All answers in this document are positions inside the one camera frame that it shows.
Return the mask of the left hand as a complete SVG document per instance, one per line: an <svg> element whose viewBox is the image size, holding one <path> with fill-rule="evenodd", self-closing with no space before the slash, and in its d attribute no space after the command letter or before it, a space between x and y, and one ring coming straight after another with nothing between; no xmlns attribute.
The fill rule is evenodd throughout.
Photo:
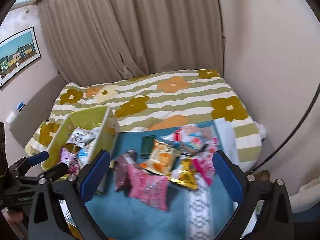
<svg viewBox="0 0 320 240"><path fill-rule="evenodd" d="M3 213L8 223L20 223L23 220L23 213L18 211L8 210Z"/></svg>

